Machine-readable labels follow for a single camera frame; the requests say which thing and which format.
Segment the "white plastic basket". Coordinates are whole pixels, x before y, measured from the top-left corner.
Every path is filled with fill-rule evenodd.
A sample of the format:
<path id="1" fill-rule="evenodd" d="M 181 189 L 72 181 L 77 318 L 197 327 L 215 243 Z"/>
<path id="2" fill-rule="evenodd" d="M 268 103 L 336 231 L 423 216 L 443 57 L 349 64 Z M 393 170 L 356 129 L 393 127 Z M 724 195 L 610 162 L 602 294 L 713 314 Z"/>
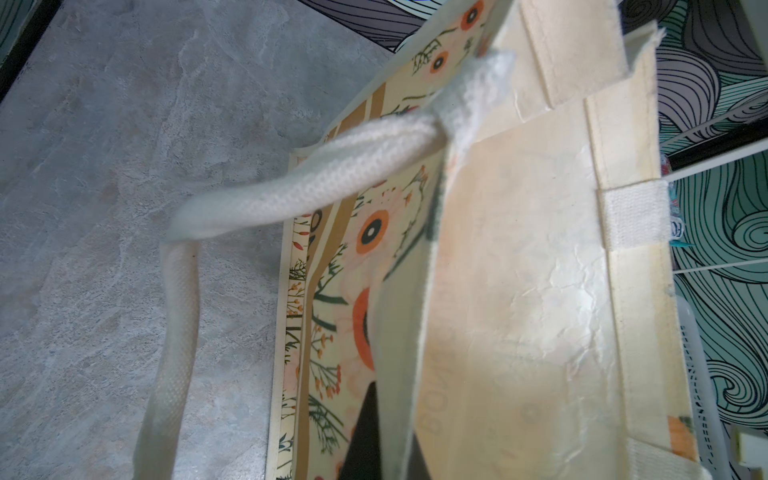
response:
<path id="1" fill-rule="evenodd" d="M 700 463 L 713 479 L 731 479 L 729 444 L 717 408 L 694 311 L 681 296 L 676 296 L 675 300 Z"/>

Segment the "floral canvas tote bag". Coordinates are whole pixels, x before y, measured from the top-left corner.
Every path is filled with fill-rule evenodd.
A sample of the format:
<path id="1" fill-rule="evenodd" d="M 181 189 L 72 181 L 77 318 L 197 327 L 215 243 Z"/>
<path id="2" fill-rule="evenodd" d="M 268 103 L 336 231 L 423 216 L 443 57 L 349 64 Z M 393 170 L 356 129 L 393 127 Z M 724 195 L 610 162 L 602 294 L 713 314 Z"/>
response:
<path id="1" fill-rule="evenodd" d="M 662 176 L 667 1 L 445 1 L 281 178 L 161 246 L 134 452 L 172 476 L 203 241 L 285 227 L 266 475 L 339 479 L 371 382 L 382 479 L 705 479 Z"/>

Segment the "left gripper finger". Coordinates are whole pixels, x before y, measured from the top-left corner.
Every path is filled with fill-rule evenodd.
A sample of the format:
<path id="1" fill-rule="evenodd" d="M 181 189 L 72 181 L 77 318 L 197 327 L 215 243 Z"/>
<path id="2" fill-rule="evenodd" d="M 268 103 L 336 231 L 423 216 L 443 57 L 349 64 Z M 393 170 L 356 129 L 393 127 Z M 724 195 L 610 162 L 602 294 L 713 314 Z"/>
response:
<path id="1" fill-rule="evenodd" d="M 376 383 L 371 382 L 343 461 L 340 480 L 381 480 L 381 451 Z M 430 480 L 431 475 L 416 434 L 413 434 L 408 480 Z"/>

